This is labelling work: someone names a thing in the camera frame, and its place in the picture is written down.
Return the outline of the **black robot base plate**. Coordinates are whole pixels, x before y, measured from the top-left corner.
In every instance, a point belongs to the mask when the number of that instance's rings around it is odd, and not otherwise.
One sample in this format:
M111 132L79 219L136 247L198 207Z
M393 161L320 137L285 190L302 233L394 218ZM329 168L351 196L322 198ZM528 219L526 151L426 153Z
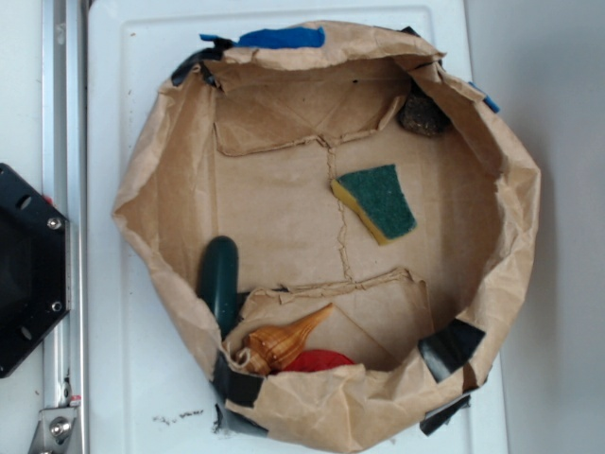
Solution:
M68 220L1 165L1 377L9 377L69 311Z

